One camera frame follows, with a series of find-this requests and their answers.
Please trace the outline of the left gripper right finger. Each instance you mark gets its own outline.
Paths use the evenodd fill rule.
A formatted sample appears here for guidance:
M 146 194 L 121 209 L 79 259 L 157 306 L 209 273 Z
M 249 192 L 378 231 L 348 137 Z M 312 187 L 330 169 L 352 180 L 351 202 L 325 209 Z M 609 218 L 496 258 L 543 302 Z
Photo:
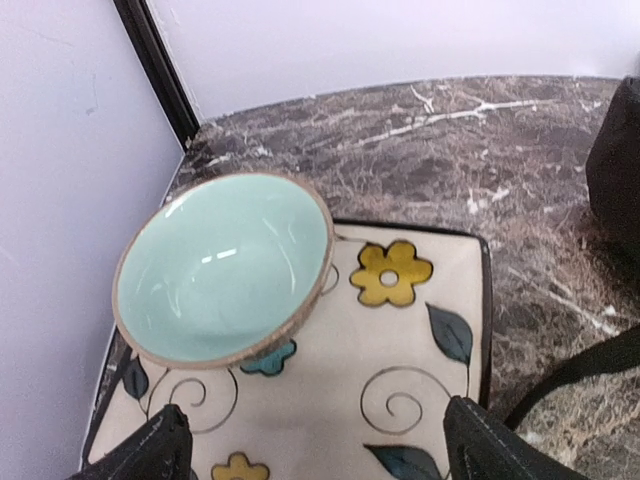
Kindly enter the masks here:
M 443 428 L 453 480 L 585 478 L 530 446 L 468 398 L 451 398 Z

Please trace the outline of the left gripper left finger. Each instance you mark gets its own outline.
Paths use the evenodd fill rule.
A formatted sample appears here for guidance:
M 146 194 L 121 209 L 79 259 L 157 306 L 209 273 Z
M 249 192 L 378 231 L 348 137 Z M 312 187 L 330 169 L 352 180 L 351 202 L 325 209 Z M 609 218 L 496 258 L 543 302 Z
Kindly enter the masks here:
M 188 417 L 165 405 L 101 460 L 70 476 L 72 480 L 189 480 L 193 438 Z

